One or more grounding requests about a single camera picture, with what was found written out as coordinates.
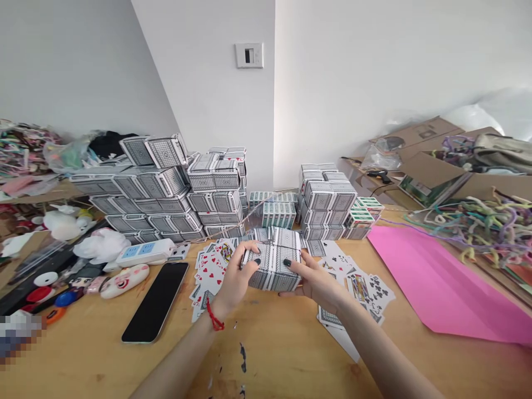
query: forearm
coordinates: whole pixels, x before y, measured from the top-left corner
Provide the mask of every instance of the forearm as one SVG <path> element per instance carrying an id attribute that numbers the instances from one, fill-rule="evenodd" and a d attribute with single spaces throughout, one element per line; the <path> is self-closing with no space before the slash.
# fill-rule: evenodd
<path id="1" fill-rule="evenodd" d="M 386 398 L 443 398 L 356 301 L 345 300 L 338 318 Z"/>
<path id="2" fill-rule="evenodd" d="M 212 304 L 217 319 L 225 321 L 228 311 Z M 179 399 L 185 397 L 205 355 L 216 337 L 212 320 L 204 312 L 187 334 L 146 377 L 130 399 Z"/>

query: human hand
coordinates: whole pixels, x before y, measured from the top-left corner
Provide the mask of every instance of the human hand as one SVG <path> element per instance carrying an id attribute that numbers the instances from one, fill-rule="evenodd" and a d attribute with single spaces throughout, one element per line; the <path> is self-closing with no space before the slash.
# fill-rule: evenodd
<path id="1" fill-rule="evenodd" d="M 240 263 L 247 249 L 260 254 L 255 241 L 243 241 L 233 252 L 233 256 L 227 265 L 222 286 L 212 305 L 213 312 L 219 319 L 225 319 L 240 303 L 248 289 L 249 279 L 259 269 L 260 259 L 257 258 L 256 260 L 250 260 L 240 270 Z"/>
<path id="2" fill-rule="evenodd" d="M 279 296 L 306 296 L 326 311 L 336 314 L 340 304 L 351 299 L 349 292 L 307 252 L 301 251 L 301 257 L 306 265 L 289 259 L 285 259 L 284 264 L 303 278 L 302 285 L 293 292 L 279 293 Z"/>

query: wooden table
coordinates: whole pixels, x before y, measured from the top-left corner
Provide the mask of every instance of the wooden table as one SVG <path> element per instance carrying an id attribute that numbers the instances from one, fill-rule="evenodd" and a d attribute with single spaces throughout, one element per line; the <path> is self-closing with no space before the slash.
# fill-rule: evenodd
<path id="1" fill-rule="evenodd" d="M 400 216 L 391 211 L 385 215 L 395 220 Z M 65 317 L 1 373 L 0 392 L 6 398 L 127 398 L 190 327 L 188 296 L 194 287 L 195 257 L 203 246 L 194 245 L 188 254 L 186 281 L 157 342 L 120 342 L 160 269 L 152 267 L 145 286 L 112 300 L 87 296 L 72 305 Z M 444 395 L 532 397 L 529 349 L 431 332 L 367 240 L 341 240 L 339 246 L 395 292 L 397 299 L 386 308 L 382 328 Z M 307 298 L 282 299 L 276 293 L 249 289 L 227 320 L 226 330 L 216 338 L 188 397 L 241 398 L 241 385 L 252 399 L 381 397 L 363 361 L 355 364 L 348 357 L 316 320 L 317 312 L 317 305 Z M 240 342 L 247 354 L 245 374 Z"/>

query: pink paper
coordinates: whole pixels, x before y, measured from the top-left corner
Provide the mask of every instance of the pink paper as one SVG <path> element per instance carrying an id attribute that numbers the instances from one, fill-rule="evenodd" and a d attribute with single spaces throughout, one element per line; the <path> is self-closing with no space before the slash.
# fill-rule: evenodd
<path id="1" fill-rule="evenodd" d="M 532 318 L 411 228 L 375 226 L 369 240 L 420 317 L 436 333 L 532 344 Z"/>

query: phone screen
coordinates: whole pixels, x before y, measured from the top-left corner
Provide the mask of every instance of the phone screen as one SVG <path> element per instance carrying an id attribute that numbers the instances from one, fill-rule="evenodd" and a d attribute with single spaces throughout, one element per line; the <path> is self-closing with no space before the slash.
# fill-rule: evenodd
<path id="1" fill-rule="evenodd" d="M 166 263 L 122 334 L 122 342 L 150 343 L 162 330 L 188 263 Z"/>

